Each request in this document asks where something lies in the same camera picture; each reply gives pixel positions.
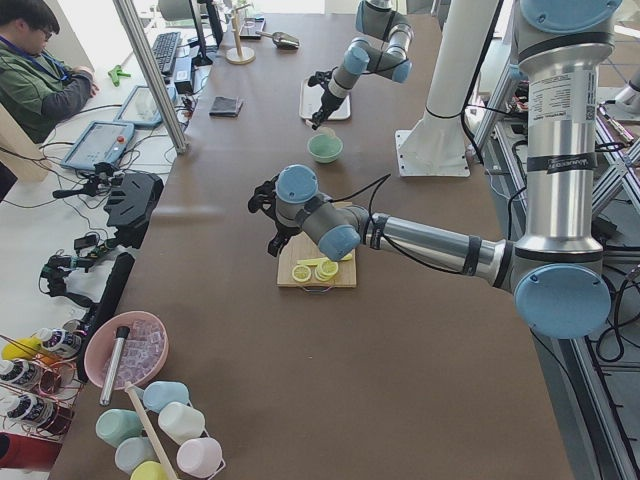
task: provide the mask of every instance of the mint green cup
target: mint green cup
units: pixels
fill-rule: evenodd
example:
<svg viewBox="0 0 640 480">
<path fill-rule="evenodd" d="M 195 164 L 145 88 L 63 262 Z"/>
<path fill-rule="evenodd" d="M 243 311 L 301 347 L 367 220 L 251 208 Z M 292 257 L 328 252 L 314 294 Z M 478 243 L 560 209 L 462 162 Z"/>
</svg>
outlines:
<svg viewBox="0 0 640 480">
<path fill-rule="evenodd" d="M 342 153 L 342 140 L 321 133 L 309 139 L 307 150 L 316 162 L 331 163 Z"/>
<path fill-rule="evenodd" d="M 96 422 L 96 435 L 114 448 L 127 438 L 139 437 L 142 423 L 133 410 L 112 408 L 107 410 Z"/>
</svg>

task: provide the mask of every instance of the black hair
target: black hair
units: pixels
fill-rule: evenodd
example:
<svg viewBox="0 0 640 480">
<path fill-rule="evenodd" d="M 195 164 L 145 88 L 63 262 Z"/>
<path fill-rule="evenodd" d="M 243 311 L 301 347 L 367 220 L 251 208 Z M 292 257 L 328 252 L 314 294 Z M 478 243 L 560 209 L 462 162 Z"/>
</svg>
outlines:
<svg viewBox="0 0 640 480">
<path fill-rule="evenodd" d="M 44 0 L 0 0 L 0 26 L 22 19 L 32 30 L 48 29 L 58 34 L 60 24 Z"/>
</svg>

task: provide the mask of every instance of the red container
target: red container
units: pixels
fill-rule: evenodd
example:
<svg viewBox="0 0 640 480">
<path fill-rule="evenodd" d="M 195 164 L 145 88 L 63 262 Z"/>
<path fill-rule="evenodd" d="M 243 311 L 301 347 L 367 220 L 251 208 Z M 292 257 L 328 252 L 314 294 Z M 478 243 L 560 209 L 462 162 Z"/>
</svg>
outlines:
<svg viewBox="0 0 640 480">
<path fill-rule="evenodd" d="M 0 433 L 0 468 L 48 472 L 53 467 L 61 448 L 61 443 L 2 432 Z"/>
</svg>

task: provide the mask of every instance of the white tray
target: white tray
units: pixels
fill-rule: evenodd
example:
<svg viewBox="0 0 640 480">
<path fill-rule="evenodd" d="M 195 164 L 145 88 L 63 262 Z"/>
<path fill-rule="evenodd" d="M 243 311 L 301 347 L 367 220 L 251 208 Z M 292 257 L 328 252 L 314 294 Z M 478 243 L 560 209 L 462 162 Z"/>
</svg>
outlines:
<svg viewBox="0 0 640 480">
<path fill-rule="evenodd" d="M 320 85 L 309 87 L 305 78 L 300 85 L 300 117 L 311 120 L 311 115 L 318 111 L 321 106 L 320 99 L 324 90 Z M 340 108 L 329 116 L 329 120 L 346 120 L 351 116 L 351 95 L 347 95 Z"/>
</svg>

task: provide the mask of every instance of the wooden cutting board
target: wooden cutting board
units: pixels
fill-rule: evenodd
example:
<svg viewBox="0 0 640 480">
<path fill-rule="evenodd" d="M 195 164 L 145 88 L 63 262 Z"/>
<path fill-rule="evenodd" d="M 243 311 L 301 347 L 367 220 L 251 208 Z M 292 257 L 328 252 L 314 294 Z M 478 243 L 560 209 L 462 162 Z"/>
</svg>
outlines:
<svg viewBox="0 0 640 480">
<path fill-rule="evenodd" d="M 318 247 L 302 232 L 289 240 L 284 247 L 282 253 L 278 257 L 278 279 L 279 287 L 346 287 L 355 288 L 356 286 L 356 251 L 351 252 L 353 256 L 351 260 L 338 262 L 338 273 L 326 282 L 321 282 L 313 276 L 314 267 L 311 268 L 311 279 L 308 282 L 296 282 L 291 275 L 291 270 L 297 265 L 298 260 L 308 258 L 320 258 L 324 255 L 318 250 Z"/>
</svg>

